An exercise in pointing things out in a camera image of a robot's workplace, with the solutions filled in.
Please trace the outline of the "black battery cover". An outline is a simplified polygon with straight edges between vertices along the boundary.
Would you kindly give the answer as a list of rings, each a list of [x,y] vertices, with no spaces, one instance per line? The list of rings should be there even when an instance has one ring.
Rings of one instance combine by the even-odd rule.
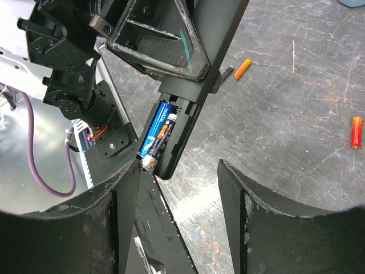
[[[142,172],[132,234],[146,273],[197,273],[154,175]]]

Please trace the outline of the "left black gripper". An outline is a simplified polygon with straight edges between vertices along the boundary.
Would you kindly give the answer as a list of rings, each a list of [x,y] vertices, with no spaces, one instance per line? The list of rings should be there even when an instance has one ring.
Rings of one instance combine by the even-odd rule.
[[[26,33],[31,63],[75,74],[100,59],[97,37],[151,77],[199,82],[210,64],[185,1],[33,1]]]

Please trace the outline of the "black remote control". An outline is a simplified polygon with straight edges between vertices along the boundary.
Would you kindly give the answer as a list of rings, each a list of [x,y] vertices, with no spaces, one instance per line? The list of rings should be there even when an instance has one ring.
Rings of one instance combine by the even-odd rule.
[[[154,171],[161,179],[170,179],[177,167],[247,6],[248,1],[245,0],[197,2],[192,21],[208,57],[210,70],[200,82],[175,76],[165,76],[161,82],[159,101],[175,96],[174,104],[181,107],[169,142]]]

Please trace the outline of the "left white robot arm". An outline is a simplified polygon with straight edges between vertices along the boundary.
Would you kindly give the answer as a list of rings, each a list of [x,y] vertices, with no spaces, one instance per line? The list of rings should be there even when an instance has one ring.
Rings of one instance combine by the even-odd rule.
[[[67,119],[107,124],[114,106],[94,87],[97,37],[139,71],[202,80],[209,62],[192,15],[196,1],[2,1],[1,49],[49,69],[39,87]]]

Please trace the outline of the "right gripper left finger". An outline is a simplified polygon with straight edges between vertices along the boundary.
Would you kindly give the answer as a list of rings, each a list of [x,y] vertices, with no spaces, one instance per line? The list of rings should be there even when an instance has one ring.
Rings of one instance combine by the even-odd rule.
[[[44,212],[1,213],[2,273],[124,273],[140,168],[132,160]]]

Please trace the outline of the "blue AAA battery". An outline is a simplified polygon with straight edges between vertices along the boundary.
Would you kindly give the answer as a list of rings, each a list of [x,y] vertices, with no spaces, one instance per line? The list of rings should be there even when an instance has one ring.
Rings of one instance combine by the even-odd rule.
[[[160,130],[162,129],[167,117],[174,111],[175,107],[167,101],[161,101],[157,111],[152,119],[152,123],[147,131],[146,137],[140,147],[139,155],[141,158],[144,158],[153,142],[157,138]]]

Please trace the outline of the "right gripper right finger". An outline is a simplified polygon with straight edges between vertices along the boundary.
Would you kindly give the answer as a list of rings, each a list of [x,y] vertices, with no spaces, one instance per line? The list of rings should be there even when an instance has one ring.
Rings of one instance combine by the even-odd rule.
[[[291,200],[226,160],[218,187],[235,273],[363,273],[364,206],[328,211]]]

